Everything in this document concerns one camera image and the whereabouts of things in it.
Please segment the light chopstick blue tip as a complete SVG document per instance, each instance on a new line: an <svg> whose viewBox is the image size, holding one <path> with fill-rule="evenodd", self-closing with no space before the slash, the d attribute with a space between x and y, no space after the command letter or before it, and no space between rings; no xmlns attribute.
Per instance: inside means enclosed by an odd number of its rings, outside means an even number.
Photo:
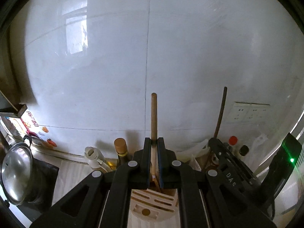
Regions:
<svg viewBox="0 0 304 228"><path fill-rule="evenodd" d="M152 179L156 180L156 167L157 167L157 129L158 129L158 116L157 116L157 94L151 94L151 174Z"/></svg>

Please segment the middle wall socket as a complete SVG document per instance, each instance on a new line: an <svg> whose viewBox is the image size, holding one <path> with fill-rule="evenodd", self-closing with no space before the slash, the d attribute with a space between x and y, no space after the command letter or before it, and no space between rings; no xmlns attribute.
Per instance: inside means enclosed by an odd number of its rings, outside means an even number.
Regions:
<svg viewBox="0 0 304 228"><path fill-rule="evenodd" d="M244 122L254 122L257 120L259 110L262 108L261 105L258 104L251 104L248 112L244 116L243 121Z"/></svg>

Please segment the left wall socket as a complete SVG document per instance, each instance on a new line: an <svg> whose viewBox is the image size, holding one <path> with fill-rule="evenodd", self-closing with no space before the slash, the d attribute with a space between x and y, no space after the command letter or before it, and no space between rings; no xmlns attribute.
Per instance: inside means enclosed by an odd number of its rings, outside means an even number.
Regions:
<svg viewBox="0 0 304 228"><path fill-rule="evenodd" d="M238 123L241 122L245 115L247 114L248 110L250 109L251 104L249 103L242 103L242 102L235 102L233 107L227 117L228 123Z"/></svg>

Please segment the striped tablecloth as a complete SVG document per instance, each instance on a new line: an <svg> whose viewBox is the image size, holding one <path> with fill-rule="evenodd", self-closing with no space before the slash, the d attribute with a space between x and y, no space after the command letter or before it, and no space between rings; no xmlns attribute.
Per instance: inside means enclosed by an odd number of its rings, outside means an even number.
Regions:
<svg viewBox="0 0 304 228"><path fill-rule="evenodd" d="M52 205L87 177L93 169L88 164L62 160L54 188Z"/></svg>

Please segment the pink utensil holder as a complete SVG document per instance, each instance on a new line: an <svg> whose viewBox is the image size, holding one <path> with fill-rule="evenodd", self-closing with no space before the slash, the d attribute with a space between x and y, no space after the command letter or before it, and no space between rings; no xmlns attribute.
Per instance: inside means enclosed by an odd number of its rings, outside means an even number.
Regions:
<svg viewBox="0 0 304 228"><path fill-rule="evenodd" d="M178 193L175 189L131 192L128 227L180 227Z"/></svg>

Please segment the oil bottle with white cap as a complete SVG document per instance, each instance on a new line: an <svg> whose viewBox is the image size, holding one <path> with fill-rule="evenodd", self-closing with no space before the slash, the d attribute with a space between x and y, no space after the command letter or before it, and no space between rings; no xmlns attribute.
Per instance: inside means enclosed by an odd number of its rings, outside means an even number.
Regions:
<svg viewBox="0 0 304 228"><path fill-rule="evenodd" d="M86 147L84 157L85 161L92 169L102 168L106 172L112 171L105 157L98 148Z"/></svg>

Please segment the black chopstick group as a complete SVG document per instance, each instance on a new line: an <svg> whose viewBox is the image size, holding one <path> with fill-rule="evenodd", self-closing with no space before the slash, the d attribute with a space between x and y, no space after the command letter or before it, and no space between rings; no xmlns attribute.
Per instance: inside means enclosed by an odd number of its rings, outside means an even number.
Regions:
<svg viewBox="0 0 304 228"><path fill-rule="evenodd" d="M213 135L213 137L215 137L215 138L217 138L217 136L219 134L219 129L221 127L223 114L224 114L224 109L225 109L225 104L226 104L227 91L228 91L228 88L225 86L224 90L223 90L223 97L222 97L222 101L221 101L221 107L220 107L220 111L219 111L219 115L218 115L216 129L215 129L215 132L214 132L214 135Z"/></svg>

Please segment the wall socket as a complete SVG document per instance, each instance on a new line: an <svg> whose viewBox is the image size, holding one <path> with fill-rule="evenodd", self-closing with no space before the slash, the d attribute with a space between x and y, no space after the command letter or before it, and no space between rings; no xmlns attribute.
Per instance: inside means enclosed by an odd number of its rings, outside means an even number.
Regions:
<svg viewBox="0 0 304 228"><path fill-rule="evenodd" d="M258 113L257 113L257 120L258 121L262 121L266 115L267 115L267 112L269 110L271 106L269 104L260 104L257 108L258 110Z"/></svg>
<svg viewBox="0 0 304 228"><path fill-rule="evenodd" d="M248 110L250 109L251 104L249 103L242 103L242 102L235 102L233 107L227 117L228 123L238 123L241 122L245 115L247 114Z"/></svg>
<svg viewBox="0 0 304 228"><path fill-rule="evenodd" d="M257 120L259 110L262 108L261 105L258 104L251 104L248 112L244 116L243 121L244 122L254 122Z"/></svg>

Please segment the right wall socket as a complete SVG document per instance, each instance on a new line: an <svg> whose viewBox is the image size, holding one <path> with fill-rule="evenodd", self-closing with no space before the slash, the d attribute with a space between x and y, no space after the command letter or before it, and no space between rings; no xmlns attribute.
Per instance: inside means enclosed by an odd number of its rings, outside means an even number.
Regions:
<svg viewBox="0 0 304 228"><path fill-rule="evenodd" d="M269 104L260 104L257 108L258 110L258 113L257 113L257 120L258 121L262 121L266 115L267 115L267 112L269 110L271 106Z"/></svg>

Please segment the soy sauce bottle red cap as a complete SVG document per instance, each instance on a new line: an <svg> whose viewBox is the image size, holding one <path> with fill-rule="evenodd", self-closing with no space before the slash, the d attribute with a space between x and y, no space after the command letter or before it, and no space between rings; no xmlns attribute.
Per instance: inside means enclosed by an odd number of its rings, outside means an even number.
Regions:
<svg viewBox="0 0 304 228"><path fill-rule="evenodd" d="M237 143L238 143L238 138L232 135L228 139L228 142L225 142L224 145L230 152L233 152L235 150L235 146L237 145Z"/></svg>

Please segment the dark sauce bottle brown cap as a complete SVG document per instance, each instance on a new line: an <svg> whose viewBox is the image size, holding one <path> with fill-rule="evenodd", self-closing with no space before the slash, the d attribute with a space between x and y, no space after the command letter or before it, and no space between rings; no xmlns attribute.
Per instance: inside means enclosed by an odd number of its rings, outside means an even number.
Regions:
<svg viewBox="0 0 304 228"><path fill-rule="evenodd" d="M117 138L114 141L114 146L118 156L116 167L119 168L122 164L130 161L128 148L123 138Z"/></svg>

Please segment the black induction cooker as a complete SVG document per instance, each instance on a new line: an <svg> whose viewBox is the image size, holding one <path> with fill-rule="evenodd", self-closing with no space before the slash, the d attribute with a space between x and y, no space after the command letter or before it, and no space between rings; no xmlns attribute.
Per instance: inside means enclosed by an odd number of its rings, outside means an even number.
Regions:
<svg viewBox="0 0 304 228"><path fill-rule="evenodd" d="M37 219L50 209L59 172L59 168L55 165L37 159L34 161L42 176L41 184L37 186L38 194L33 202L24 202L18 206L18 209L30 220Z"/></svg>

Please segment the steel wok lid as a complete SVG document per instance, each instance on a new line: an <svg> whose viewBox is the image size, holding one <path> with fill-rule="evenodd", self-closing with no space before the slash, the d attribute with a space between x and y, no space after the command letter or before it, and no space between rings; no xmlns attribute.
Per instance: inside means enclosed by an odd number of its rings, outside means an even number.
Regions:
<svg viewBox="0 0 304 228"><path fill-rule="evenodd" d="M4 157L1 179L8 201L22 204L32 188L33 156L24 142L15 144Z"/></svg>

